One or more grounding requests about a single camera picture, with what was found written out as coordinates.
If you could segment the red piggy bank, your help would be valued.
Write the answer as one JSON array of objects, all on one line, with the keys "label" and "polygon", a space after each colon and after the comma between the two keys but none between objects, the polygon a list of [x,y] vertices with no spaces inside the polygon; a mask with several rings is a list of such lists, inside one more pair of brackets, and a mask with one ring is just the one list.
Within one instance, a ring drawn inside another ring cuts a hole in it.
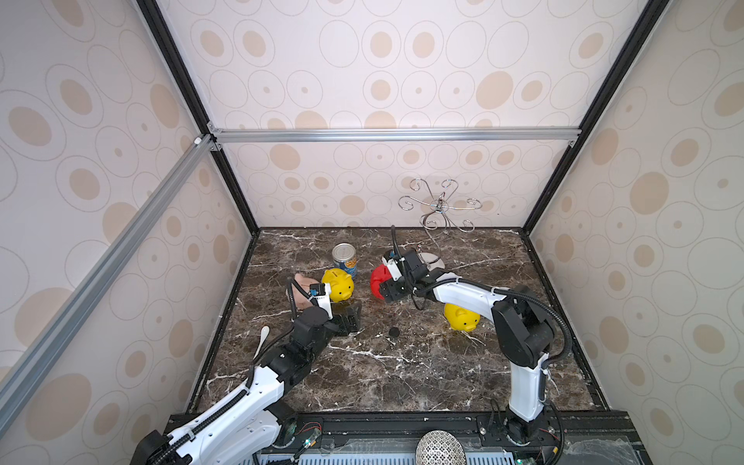
[{"label": "red piggy bank", "polygon": [[395,285],[395,279],[386,265],[379,265],[370,274],[370,291],[379,300],[392,302],[391,288]]}]

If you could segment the yellow piggy bank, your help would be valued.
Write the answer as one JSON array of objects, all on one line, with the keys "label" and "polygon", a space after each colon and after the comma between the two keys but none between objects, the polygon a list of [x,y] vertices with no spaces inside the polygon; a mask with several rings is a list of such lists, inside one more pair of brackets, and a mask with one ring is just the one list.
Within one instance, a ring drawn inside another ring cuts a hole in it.
[{"label": "yellow piggy bank", "polygon": [[332,302],[346,301],[352,298],[355,284],[352,275],[343,269],[328,269],[322,278],[324,284],[331,287],[329,298]]},{"label": "yellow piggy bank", "polygon": [[444,316],[454,331],[474,331],[480,321],[481,315],[463,307],[447,303],[444,308]]}]

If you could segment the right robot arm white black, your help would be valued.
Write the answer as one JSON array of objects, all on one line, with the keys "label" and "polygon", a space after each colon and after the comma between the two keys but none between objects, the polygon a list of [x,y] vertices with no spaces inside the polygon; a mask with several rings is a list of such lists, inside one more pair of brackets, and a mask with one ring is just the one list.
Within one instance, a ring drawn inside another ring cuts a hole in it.
[{"label": "right robot arm white black", "polygon": [[571,330],[554,309],[526,286],[492,287],[441,267],[430,269],[414,249],[389,252],[371,273],[370,289],[387,302],[424,298],[461,307],[493,323],[511,369],[504,428],[517,445],[532,440],[548,405],[549,368],[573,350]]}]

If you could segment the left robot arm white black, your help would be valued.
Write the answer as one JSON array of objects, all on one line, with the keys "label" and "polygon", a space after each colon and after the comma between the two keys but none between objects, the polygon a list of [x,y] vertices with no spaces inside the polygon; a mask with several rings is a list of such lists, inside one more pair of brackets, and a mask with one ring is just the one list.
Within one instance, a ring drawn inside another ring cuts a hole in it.
[{"label": "left robot arm white black", "polygon": [[203,412],[169,434],[151,431],[139,441],[133,464],[238,464],[271,446],[285,421],[276,404],[300,384],[334,337],[362,326],[359,302],[303,310],[250,365],[246,380]]}]

